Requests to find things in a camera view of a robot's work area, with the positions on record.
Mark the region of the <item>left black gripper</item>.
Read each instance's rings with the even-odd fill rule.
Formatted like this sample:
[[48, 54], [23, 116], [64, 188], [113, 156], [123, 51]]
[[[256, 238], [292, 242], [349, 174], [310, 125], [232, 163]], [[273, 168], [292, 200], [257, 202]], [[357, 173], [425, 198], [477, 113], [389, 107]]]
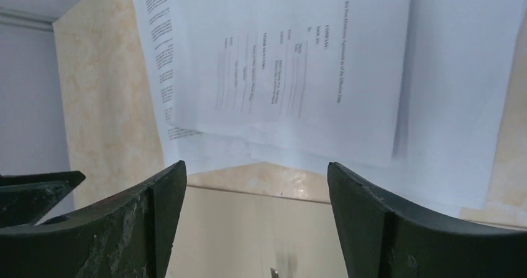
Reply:
[[1, 176], [1, 228], [34, 225], [86, 176], [80, 171]]

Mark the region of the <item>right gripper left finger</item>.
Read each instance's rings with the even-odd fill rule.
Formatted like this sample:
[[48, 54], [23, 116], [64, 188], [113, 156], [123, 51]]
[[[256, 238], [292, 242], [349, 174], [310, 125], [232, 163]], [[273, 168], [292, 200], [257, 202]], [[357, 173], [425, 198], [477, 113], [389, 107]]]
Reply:
[[186, 185], [178, 161], [86, 207], [1, 228], [1, 276], [165, 277]]

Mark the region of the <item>beige file folder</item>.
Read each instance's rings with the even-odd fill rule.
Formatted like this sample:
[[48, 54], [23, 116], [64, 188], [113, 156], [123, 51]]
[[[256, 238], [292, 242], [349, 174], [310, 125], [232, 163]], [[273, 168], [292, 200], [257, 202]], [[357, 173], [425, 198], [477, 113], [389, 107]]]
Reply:
[[168, 277], [346, 277], [332, 208], [188, 187]]

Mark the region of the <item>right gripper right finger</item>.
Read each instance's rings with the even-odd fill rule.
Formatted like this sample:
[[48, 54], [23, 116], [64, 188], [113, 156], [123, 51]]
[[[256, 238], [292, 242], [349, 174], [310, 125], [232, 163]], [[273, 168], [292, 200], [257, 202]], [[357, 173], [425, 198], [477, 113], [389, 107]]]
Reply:
[[438, 213], [342, 164], [327, 172], [349, 277], [525, 277], [526, 232]]

